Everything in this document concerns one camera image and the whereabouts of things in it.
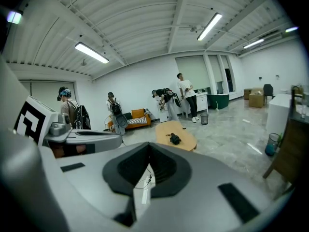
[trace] black backpack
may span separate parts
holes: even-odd
[[[174,99],[175,103],[178,107],[182,106],[181,103],[180,103],[180,99],[178,98],[178,95],[176,93],[174,93],[171,89],[169,89],[168,87],[164,88],[163,92],[164,92],[164,95],[166,95],[168,97],[168,100]]]
[[[74,111],[74,129],[91,130],[89,114],[85,106],[76,107],[71,101],[67,101],[75,109]]]
[[[118,115],[122,114],[121,107],[117,103],[116,100],[117,100],[117,97],[114,99],[114,102],[111,102],[109,99],[107,100],[110,103],[110,109],[111,109],[112,113],[114,114],[114,116],[118,116]]]

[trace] blue trash can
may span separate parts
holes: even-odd
[[[280,142],[280,136],[278,134],[271,133],[269,135],[268,142],[265,148],[266,155],[272,157],[278,148],[279,142]]]

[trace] black office chair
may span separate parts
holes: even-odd
[[[263,87],[265,104],[267,104],[267,96],[271,96],[271,99],[274,98],[274,88],[270,84],[265,84]]]

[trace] ceiling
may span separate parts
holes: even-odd
[[[293,25],[276,0],[23,0],[19,9],[24,12],[22,21],[11,25],[3,51],[8,63],[93,79],[170,53],[242,54],[248,42]],[[222,19],[197,41],[215,13]],[[102,64],[77,51],[78,42],[110,62]]]

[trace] white wall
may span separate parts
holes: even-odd
[[[227,61],[229,62],[232,79],[234,76],[233,88],[234,92],[230,93],[230,100],[243,96],[245,88],[245,80],[243,75],[243,63],[235,54],[229,54]]]
[[[91,129],[103,131],[102,107],[99,105],[102,97],[97,95],[97,87],[91,81],[76,81],[74,83],[76,100],[79,105],[84,105],[89,113]]]
[[[154,118],[158,118],[158,109],[151,91],[169,87],[179,93],[177,74],[175,58],[164,56],[132,64],[97,79],[99,97],[97,110],[101,114],[101,118],[98,118],[99,123],[104,127],[104,119],[110,114],[106,107],[108,92],[112,92],[120,99],[123,113],[148,108]]]
[[[108,92],[113,92],[121,100],[123,113],[148,108],[154,115],[152,119],[156,119],[158,118],[158,109],[155,99],[152,98],[151,91],[169,87],[180,96],[177,86],[179,70],[175,58],[202,56],[203,54],[202,51],[185,52],[141,61],[111,72],[94,82],[91,82],[88,76],[70,72],[58,72],[58,70],[50,70],[49,68],[49,72],[44,74],[45,69],[42,67],[29,66],[27,70],[24,69],[24,65],[11,64],[10,67],[20,80],[75,81],[76,100],[86,107],[90,116],[91,128],[102,131],[105,129],[104,121],[109,116],[106,108]],[[210,55],[216,54],[227,55],[227,53],[223,52],[210,52]],[[230,61],[229,64],[232,67],[236,85],[234,87],[235,92],[230,93],[230,99],[235,99],[243,95],[243,66],[242,61],[235,55],[228,54],[228,61]],[[180,108],[176,105],[175,109],[178,114],[181,113]]]
[[[309,85],[307,53],[300,40],[293,40],[241,58],[245,88],[271,84],[274,94],[291,85]]]

